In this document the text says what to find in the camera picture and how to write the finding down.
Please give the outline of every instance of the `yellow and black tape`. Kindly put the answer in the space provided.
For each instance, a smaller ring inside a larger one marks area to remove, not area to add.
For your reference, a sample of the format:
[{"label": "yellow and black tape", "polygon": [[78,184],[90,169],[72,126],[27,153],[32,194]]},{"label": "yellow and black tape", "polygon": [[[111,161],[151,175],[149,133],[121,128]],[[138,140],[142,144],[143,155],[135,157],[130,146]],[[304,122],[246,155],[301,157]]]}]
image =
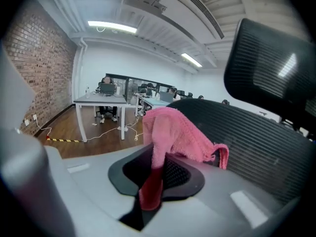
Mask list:
[{"label": "yellow and black tape", "polygon": [[62,139],[50,139],[50,138],[48,138],[47,140],[62,141],[62,142],[82,142],[82,140],[62,140]]}]

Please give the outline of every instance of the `wooden floor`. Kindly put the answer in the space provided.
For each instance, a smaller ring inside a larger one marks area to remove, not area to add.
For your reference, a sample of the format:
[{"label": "wooden floor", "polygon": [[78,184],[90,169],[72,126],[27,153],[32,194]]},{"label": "wooden floor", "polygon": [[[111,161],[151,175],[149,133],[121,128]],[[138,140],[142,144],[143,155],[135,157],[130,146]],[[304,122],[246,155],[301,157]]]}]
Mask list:
[{"label": "wooden floor", "polygon": [[[82,121],[85,129],[87,139],[100,136],[102,133],[120,126],[120,118],[117,122],[111,120],[111,116],[105,119],[104,124],[100,124],[100,115],[95,118],[93,114],[93,107],[82,107]],[[125,112],[125,125],[128,123],[134,123],[136,121],[134,108],[126,108]],[[51,126],[52,130],[49,135],[54,139],[68,139],[68,140],[81,140],[80,130],[77,121],[76,108],[71,107],[59,118],[57,118]],[[133,126],[137,133],[143,132],[142,118],[138,120],[137,124]],[[101,138],[93,139],[87,143],[80,142],[59,142],[59,141],[47,141],[48,129],[43,131],[38,139],[46,146],[53,146],[59,150],[62,158],[73,158],[82,156],[92,156],[104,153],[109,153],[121,149],[126,149],[143,144],[143,136],[138,137],[138,141],[135,141],[135,131],[129,129],[125,132],[125,140],[121,140],[120,131],[113,130],[107,134],[104,134]]]}]

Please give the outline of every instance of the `fluorescent light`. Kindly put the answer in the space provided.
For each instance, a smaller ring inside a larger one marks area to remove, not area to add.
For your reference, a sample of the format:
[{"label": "fluorescent light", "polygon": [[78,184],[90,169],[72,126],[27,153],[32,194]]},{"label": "fluorescent light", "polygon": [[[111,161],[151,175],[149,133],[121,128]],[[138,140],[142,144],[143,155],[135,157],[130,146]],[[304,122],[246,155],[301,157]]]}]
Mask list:
[{"label": "fluorescent light", "polygon": [[280,77],[285,77],[286,74],[296,65],[296,54],[293,53],[284,68],[278,74]]},{"label": "fluorescent light", "polygon": [[187,55],[186,53],[181,54],[181,56],[183,56],[187,60],[191,61],[194,65],[196,65],[198,67],[202,67],[202,65],[199,62],[197,62],[195,59],[193,59],[191,56]]},{"label": "fluorescent light", "polygon": [[133,28],[130,26],[125,26],[125,25],[120,25],[120,24],[116,24],[116,23],[110,23],[110,22],[88,21],[88,24],[89,24],[89,26],[109,27],[109,28],[127,31],[130,33],[136,33],[136,31],[137,31],[136,28]]}]

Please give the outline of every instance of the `air vent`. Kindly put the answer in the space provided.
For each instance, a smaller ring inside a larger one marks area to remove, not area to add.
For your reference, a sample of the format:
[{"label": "air vent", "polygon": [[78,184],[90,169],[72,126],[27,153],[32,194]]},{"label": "air vent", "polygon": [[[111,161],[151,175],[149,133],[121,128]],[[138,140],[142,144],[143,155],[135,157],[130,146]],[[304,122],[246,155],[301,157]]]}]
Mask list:
[{"label": "air vent", "polygon": [[218,35],[218,37],[221,39],[224,37],[224,34],[219,24],[217,23],[216,19],[213,17],[209,9],[201,2],[201,0],[189,0],[190,2],[187,2],[187,0],[179,0],[179,1],[185,4],[190,10],[195,12],[197,16],[208,26],[208,24],[205,22],[205,20],[207,20],[217,33],[217,34],[213,33],[215,37],[216,35]]}]

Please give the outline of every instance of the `desk leg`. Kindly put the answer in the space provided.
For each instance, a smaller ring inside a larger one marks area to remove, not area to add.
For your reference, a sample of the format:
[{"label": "desk leg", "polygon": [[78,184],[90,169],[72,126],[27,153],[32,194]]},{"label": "desk leg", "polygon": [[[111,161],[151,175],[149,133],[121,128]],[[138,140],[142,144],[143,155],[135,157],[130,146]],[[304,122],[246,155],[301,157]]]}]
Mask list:
[{"label": "desk leg", "polygon": [[138,116],[138,104],[139,104],[139,97],[136,98],[136,110],[135,110],[135,117]]},{"label": "desk leg", "polygon": [[125,106],[122,106],[122,114],[120,116],[121,139],[125,139]]},{"label": "desk leg", "polygon": [[84,131],[83,123],[82,123],[82,116],[81,116],[81,109],[80,108],[81,108],[81,106],[76,104],[77,119],[78,119],[78,125],[79,125],[79,129],[80,129],[81,137],[82,137],[83,142],[87,142],[87,137],[85,135],[85,131]]}]

